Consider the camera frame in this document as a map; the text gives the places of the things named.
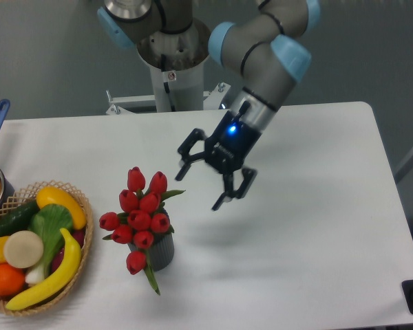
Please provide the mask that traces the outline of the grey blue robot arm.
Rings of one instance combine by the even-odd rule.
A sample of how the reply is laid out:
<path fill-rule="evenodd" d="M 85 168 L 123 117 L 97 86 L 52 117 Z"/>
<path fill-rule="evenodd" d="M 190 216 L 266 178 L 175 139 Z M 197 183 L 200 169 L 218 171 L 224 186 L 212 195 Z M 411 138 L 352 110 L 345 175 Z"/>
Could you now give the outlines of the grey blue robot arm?
<path fill-rule="evenodd" d="M 178 148 L 180 181 L 192 163 L 221 174 L 224 191 L 213 205 L 242 199 L 257 171 L 244 165 L 275 114 L 306 74 L 310 52 L 296 40 L 319 22 L 318 1 L 258 1 L 259 14 L 244 25 L 223 22 L 211 33 L 211 58 L 239 74 L 244 86 L 210 136 L 194 129 Z"/>

